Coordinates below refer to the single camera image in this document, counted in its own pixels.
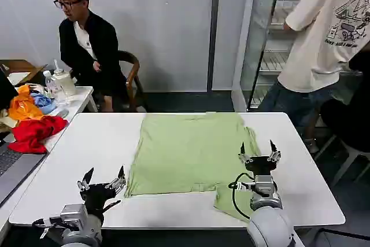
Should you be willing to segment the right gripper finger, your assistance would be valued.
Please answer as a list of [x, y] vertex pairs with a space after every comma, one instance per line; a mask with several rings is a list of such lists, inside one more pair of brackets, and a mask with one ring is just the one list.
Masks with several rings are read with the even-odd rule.
[[240, 147], [240, 153], [238, 154], [238, 157], [242, 163], [250, 163], [251, 158], [246, 154], [245, 152], [245, 144], [242, 143]]
[[276, 145], [270, 141], [271, 145], [271, 154], [268, 157], [268, 161], [279, 161], [281, 158], [281, 151], [279, 151]]

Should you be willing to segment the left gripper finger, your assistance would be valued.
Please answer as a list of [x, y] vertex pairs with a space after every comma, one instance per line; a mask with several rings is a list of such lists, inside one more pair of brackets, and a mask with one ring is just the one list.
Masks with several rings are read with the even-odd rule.
[[91, 168], [88, 172], [86, 172], [82, 178], [82, 180], [77, 181], [77, 186], [80, 191], [88, 190], [89, 184], [94, 172], [94, 168]]
[[110, 183], [105, 186], [105, 189], [114, 190], [115, 193], [119, 193], [122, 191], [124, 186], [127, 184], [125, 173], [124, 173], [124, 166], [122, 165], [118, 176], [114, 178]]

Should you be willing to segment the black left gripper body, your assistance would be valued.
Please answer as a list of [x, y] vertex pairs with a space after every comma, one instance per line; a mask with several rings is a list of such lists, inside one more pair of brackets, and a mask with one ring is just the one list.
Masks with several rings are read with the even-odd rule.
[[121, 202], [118, 200], [105, 206], [108, 200], [116, 197], [114, 190], [105, 189], [107, 184], [98, 183], [89, 185], [88, 190], [80, 191], [81, 198], [87, 210], [108, 210]]

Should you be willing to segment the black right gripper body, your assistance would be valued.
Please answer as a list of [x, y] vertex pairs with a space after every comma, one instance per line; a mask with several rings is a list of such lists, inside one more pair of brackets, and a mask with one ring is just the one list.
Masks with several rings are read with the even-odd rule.
[[268, 156], [255, 156], [245, 163], [245, 167], [254, 176], [271, 175], [271, 172], [276, 169], [278, 162], [278, 160], [270, 160]]

